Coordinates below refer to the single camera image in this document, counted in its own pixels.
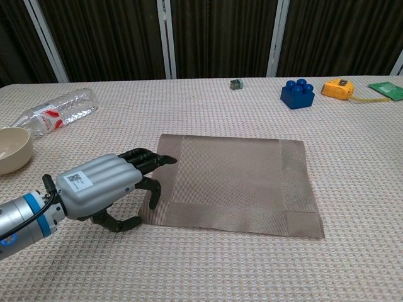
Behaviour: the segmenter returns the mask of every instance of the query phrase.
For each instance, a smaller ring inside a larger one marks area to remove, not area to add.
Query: black curtain
[[[177,77],[266,76],[277,0],[171,0]]]
[[[155,0],[39,3],[70,81],[165,78]]]
[[[402,0],[291,0],[277,76],[389,75],[402,49]]]
[[[23,0],[0,0],[0,87],[57,82]]]

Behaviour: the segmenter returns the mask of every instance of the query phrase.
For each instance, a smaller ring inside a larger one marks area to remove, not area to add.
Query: white tablecloth
[[[345,77],[358,97],[369,83],[403,77]],[[311,108],[280,101],[288,79],[230,79],[13,85],[0,89],[0,127],[65,92],[90,87],[99,110],[34,143],[20,171],[0,177],[0,203],[44,191],[57,176],[108,153],[156,150],[162,133],[303,140],[326,238],[143,224],[110,233],[65,219],[59,230],[0,262],[1,301],[402,301],[403,101],[353,104],[320,94],[331,78],[307,78]],[[143,191],[110,208],[137,213]]]

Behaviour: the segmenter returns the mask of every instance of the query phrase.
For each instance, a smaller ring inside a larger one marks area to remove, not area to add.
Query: blue lego block
[[[281,90],[280,99],[290,109],[300,109],[311,106],[314,97],[314,87],[305,79],[299,79],[297,82],[287,81]]]

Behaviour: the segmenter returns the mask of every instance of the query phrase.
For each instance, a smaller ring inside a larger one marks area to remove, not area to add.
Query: robotic hand
[[[150,208],[156,208],[161,186],[144,175],[176,159],[136,148],[119,156],[104,155],[56,178],[42,177],[46,195],[38,191],[0,204],[0,260],[56,232],[68,217],[93,223],[111,232],[125,232],[142,223],[138,216],[114,219],[106,209],[134,189],[151,191]]]

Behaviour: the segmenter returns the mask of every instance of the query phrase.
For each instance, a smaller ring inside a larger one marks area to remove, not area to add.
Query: qr code label
[[[83,171],[66,175],[63,178],[74,192],[81,191],[94,185]]]

